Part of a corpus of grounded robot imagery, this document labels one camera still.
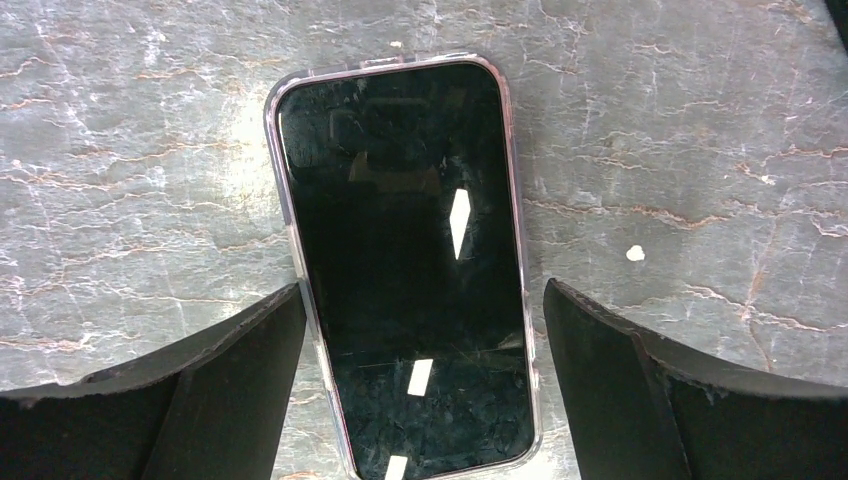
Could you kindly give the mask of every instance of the marble surface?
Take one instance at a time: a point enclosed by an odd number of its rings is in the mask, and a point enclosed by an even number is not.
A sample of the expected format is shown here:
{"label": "marble surface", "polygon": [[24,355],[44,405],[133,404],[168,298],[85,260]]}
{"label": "marble surface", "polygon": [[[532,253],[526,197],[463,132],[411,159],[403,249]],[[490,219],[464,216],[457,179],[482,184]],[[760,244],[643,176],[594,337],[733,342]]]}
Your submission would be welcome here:
{"label": "marble surface", "polygon": [[[515,477],[579,477],[550,276],[848,385],[848,56],[821,2],[10,0],[0,48],[0,388],[75,381],[292,281],[272,84],[454,48],[503,68],[516,113],[545,441]],[[307,346],[274,478],[341,477]]]}

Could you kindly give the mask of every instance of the white speck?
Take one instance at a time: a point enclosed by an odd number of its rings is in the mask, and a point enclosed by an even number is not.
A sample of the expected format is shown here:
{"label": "white speck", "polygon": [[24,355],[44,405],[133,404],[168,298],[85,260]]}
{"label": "white speck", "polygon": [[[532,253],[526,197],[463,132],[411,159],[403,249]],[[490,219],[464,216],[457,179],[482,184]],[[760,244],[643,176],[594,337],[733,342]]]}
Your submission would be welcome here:
{"label": "white speck", "polygon": [[625,256],[627,256],[627,259],[631,262],[641,262],[645,259],[645,251],[642,250],[641,245],[633,245],[630,247],[630,250],[625,253]]}
{"label": "white speck", "polygon": [[150,171],[150,174],[147,176],[148,180],[150,180],[150,185],[156,188],[165,188],[165,185],[168,184],[165,179],[165,169],[160,165],[156,165]]}
{"label": "white speck", "polygon": [[600,197],[592,194],[592,192],[584,192],[583,190],[578,190],[577,193],[574,194],[573,201],[577,204],[591,205],[593,207],[601,206]]}
{"label": "white speck", "polygon": [[546,197],[548,195],[548,187],[545,185],[545,180],[542,177],[534,178],[533,183],[536,185],[536,189],[539,190],[539,193],[543,197]]}
{"label": "white speck", "polygon": [[156,30],[150,32],[145,40],[147,40],[147,49],[144,51],[144,65],[152,67],[156,64],[159,58],[159,43],[165,38],[161,32]]}

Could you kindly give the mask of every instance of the black phone screen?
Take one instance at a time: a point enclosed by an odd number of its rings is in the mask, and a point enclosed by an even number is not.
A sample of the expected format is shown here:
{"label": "black phone screen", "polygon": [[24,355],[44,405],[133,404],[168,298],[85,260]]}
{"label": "black phone screen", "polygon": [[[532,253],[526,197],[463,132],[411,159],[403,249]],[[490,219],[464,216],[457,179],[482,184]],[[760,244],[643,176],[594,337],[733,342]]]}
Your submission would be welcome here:
{"label": "black phone screen", "polygon": [[532,393],[496,79],[456,63],[311,83],[277,113],[360,477],[427,478],[527,452]]}

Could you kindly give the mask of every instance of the smartphone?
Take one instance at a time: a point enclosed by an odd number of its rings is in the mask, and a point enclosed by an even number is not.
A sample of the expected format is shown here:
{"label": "smartphone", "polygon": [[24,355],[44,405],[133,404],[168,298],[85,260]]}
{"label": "smartphone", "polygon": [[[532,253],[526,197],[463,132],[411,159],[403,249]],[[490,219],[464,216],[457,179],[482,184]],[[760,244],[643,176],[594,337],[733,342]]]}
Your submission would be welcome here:
{"label": "smartphone", "polygon": [[450,478],[541,441],[509,92],[473,53],[309,70],[266,133],[350,478]]}

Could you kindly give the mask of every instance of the phone bezel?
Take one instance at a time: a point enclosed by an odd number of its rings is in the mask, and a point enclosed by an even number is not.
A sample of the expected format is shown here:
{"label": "phone bezel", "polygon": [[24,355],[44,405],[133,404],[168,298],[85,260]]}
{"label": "phone bezel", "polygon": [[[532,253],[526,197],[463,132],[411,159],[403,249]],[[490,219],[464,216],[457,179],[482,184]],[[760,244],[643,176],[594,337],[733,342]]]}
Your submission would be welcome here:
{"label": "phone bezel", "polygon": [[526,358],[528,376],[530,379],[530,402],[533,416],[533,443],[530,448],[520,457],[512,460],[507,460],[500,463],[485,465],[482,467],[472,467],[469,469],[451,472],[447,474],[436,475],[430,477],[433,480],[450,480],[462,477],[471,473],[490,473],[495,470],[503,471],[504,469],[512,470],[518,468],[527,462],[539,451],[542,443],[542,425],[541,413],[539,407],[539,373],[536,368],[536,349],[534,341],[534,328],[531,320],[529,292],[527,289],[528,279],[528,256],[527,256],[527,240],[524,231],[523,213],[521,208],[521,188],[516,168],[516,151],[515,139],[513,136],[513,116],[509,96],[509,88],[506,78],[501,74],[495,65],[480,54],[462,51],[451,52],[436,55],[416,54],[411,56],[398,55],[395,57],[381,58],[375,60],[366,60],[357,64],[342,64],[334,67],[321,69],[309,69],[301,72],[293,73],[286,76],[271,89],[268,99],[265,103],[264,121],[265,135],[268,141],[268,147],[271,151],[271,163],[274,167],[274,175],[277,181],[277,190],[280,195],[280,202],[283,211],[283,217],[286,224],[286,229],[289,235],[289,246],[291,249],[292,260],[297,275],[298,284],[303,296],[306,307],[307,321],[313,336],[313,344],[318,357],[319,368],[324,382],[324,388],[327,393],[327,398],[330,402],[330,408],[333,413],[333,425],[336,430],[338,447],[344,465],[344,470],[347,478],[350,480],[362,480],[357,471],[356,464],[353,458],[353,452],[350,446],[350,439],[345,427],[344,415],[341,408],[341,401],[336,391],[335,381],[333,380],[333,372],[330,368],[329,355],[324,342],[324,336],[321,332],[321,324],[318,321],[316,313],[315,299],[312,294],[312,286],[309,280],[308,271],[305,268],[306,260],[303,255],[301,246],[300,232],[297,226],[297,219],[294,211],[294,204],[291,198],[291,191],[286,175],[285,165],[285,141],[282,138],[280,130],[280,116],[277,114],[280,103],[286,93],[293,88],[333,81],[350,79],[371,75],[379,75],[384,73],[398,72],[404,70],[421,69],[435,66],[443,66],[449,64],[473,63],[485,68],[495,78],[498,84],[498,90],[501,101],[501,113],[503,115],[504,137],[506,139],[506,156],[507,169],[509,175],[510,196],[512,204],[513,216],[513,232],[515,233],[515,243],[517,246],[518,256],[518,271],[521,280],[522,304],[524,313],[524,336],[526,345]]}

